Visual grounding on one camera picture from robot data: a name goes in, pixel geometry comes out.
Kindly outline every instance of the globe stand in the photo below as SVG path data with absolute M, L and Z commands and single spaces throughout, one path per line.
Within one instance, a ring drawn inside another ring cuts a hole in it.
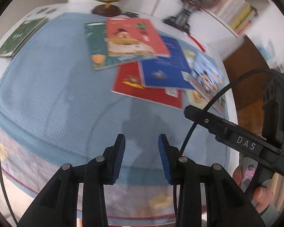
M 184 31 L 189 35 L 190 25 L 188 24 L 188 19 L 190 15 L 197 10 L 199 9 L 187 4 L 186 2 L 183 2 L 183 8 L 181 12 L 178 13 L 176 17 L 169 16 L 167 19 L 164 19 L 163 23 Z
M 121 14 L 120 8 L 109 3 L 101 4 L 93 8 L 91 11 L 93 14 L 97 14 L 104 17 L 114 17 Z

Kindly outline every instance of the human hand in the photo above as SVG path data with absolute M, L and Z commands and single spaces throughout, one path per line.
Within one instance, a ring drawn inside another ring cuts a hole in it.
M 242 181 L 242 167 L 239 165 L 233 172 L 233 179 L 240 185 Z M 254 192 L 254 199 L 258 202 L 255 209 L 258 213 L 263 212 L 273 201 L 273 192 L 266 187 L 258 187 Z

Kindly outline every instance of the cable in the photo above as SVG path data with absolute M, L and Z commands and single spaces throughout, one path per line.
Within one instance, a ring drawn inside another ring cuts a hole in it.
M 242 74 L 241 76 L 237 77 L 236 79 L 234 79 L 233 81 L 231 81 L 228 85 L 226 85 L 223 89 L 221 89 L 209 102 L 208 104 L 203 108 L 202 110 L 202 113 L 200 115 L 200 117 L 202 117 L 203 114 L 205 114 L 209 108 L 222 96 L 225 94 L 226 91 L 228 91 L 230 88 L 234 87 L 235 85 L 237 85 L 238 83 L 240 83 L 241 81 L 243 81 L 244 79 L 250 77 L 250 76 L 253 76 L 253 75 L 256 75 L 256 74 L 259 74 L 259 73 L 263 73 L 263 72 L 268 72 L 268 73 L 271 73 L 273 75 L 275 75 L 279 80 L 281 80 L 281 83 L 284 84 L 284 80 L 281 78 L 280 75 L 278 75 L 279 73 L 274 70 L 274 69 L 263 69 L 263 68 L 260 68 L 260 69 L 255 69 L 255 70 L 251 70 L 249 72 L 246 72 L 244 74 Z M 198 125 L 198 120 L 196 120 L 193 125 L 191 126 L 191 128 L 189 129 L 186 137 L 185 137 L 185 140 L 181 146 L 181 149 L 180 149 L 180 154 L 182 155 L 185 148 L 186 148 L 186 145 L 193 133 L 193 131 L 195 130 L 196 126 Z M 173 208 L 174 208 L 174 211 L 175 211 L 175 215 L 177 216 L 177 193 L 176 193 L 176 186 L 173 186 Z
M 17 225 L 18 224 L 17 219 L 16 219 L 16 217 L 13 213 L 13 210 L 11 209 L 11 205 L 9 203 L 8 196 L 6 194 L 6 190 L 5 190 L 5 186 L 4 186 L 4 182 L 3 182 L 2 170 L 1 170 L 1 161 L 0 161 L 0 185 L 1 185 L 1 189 L 2 189 L 2 192 L 3 192 L 3 196 L 4 196 L 4 199 L 5 199 L 6 205 L 8 206 L 8 210 L 11 214 L 11 217 L 13 218 L 14 222 Z

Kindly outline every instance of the red book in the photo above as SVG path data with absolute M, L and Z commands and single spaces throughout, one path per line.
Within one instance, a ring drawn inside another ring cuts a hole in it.
M 141 85 L 138 63 L 120 65 L 112 92 L 182 109 L 182 91 Z
M 110 18 L 106 22 L 108 55 L 170 56 L 149 19 Z

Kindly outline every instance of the green book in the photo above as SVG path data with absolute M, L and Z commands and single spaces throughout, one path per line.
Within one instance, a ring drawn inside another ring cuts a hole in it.
M 106 42 L 106 23 L 86 23 L 84 25 L 84 30 L 94 70 L 100 70 L 138 59 L 146 60 L 155 58 L 155 56 L 149 55 L 108 56 Z
M 0 48 L 0 57 L 13 57 L 20 49 L 20 46 L 42 25 L 47 22 L 47 18 L 32 19 L 24 21 L 6 39 Z

